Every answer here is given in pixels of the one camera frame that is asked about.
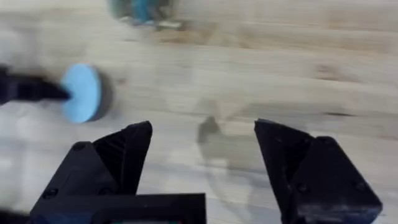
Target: wooden surface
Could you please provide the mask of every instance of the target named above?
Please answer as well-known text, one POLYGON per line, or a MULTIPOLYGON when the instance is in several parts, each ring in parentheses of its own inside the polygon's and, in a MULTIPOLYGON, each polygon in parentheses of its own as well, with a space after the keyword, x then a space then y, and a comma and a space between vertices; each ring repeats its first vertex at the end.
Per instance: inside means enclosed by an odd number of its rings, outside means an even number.
POLYGON ((330 135, 398 222, 398 3, 180 0, 184 32, 132 29, 105 1, 0 0, 0 59, 54 80, 77 62, 113 86, 86 124, 0 108, 0 207, 29 211, 69 147, 150 120, 139 193, 206 192, 208 223, 280 223, 257 118, 330 135))

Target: screw hole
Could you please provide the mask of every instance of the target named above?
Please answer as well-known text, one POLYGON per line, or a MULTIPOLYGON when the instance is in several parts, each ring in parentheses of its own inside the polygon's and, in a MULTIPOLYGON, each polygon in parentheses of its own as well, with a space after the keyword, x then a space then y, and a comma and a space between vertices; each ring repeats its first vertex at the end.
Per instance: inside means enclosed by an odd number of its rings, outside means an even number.
POLYGON ((301 194, 308 194, 311 192, 310 187, 304 183, 298 183, 296 188, 301 194))
POLYGON ((42 197, 43 199, 51 199, 54 198, 55 196, 57 196, 58 194, 58 189, 56 188, 49 188, 47 190, 44 191, 42 197))
POLYGON ((72 148, 74 151, 81 151, 86 147, 86 144, 84 142, 76 142, 72 148))

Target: light blue sponge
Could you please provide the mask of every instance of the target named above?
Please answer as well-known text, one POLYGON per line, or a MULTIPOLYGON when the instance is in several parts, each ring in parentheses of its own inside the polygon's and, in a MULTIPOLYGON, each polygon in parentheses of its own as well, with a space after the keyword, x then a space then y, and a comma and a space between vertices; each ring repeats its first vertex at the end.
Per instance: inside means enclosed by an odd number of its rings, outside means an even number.
POLYGON ((71 122, 89 121, 98 112, 101 104, 101 80, 97 71, 86 64, 72 65, 61 85, 71 98, 63 105, 63 114, 71 122))

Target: black plastic part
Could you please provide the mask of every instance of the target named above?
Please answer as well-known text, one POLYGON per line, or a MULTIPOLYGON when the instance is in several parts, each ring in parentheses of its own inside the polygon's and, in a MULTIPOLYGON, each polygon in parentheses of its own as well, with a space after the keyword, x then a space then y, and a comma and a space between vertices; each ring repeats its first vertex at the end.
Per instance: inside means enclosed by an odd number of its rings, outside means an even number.
POLYGON ((11 74, 0 66, 0 105, 8 101, 67 100, 69 93, 42 77, 11 74))
POLYGON ((31 210, 32 222, 205 224, 205 194, 136 195, 151 136, 146 121, 74 144, 31 210))
POLYGON ((259 119, 254 128, 284 224, 368 224, 382 204, 331 137, 259 119))
POLYGON ((132 124, 93 143, 99 157, 119 185, 119 194, 137 193, 151 137, 152 125, 145 121, 132 124))

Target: blue object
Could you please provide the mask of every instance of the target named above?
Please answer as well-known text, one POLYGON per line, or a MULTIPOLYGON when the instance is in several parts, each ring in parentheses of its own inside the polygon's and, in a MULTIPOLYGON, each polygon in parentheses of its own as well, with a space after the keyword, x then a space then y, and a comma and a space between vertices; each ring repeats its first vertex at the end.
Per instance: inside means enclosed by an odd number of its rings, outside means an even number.
POLYGON ((71 66, 61 85, 71 98, 63 105, 63 114, 69 121, 83 123, 94 117, 101 104, 101 80, 96 70, 85 64, 71 66))
POLYGON ((131 6, 133 8, 133 14, 140 22, 144 23, 149 20, 148 10, 150 4, 148 0, 132 0, 131 6))

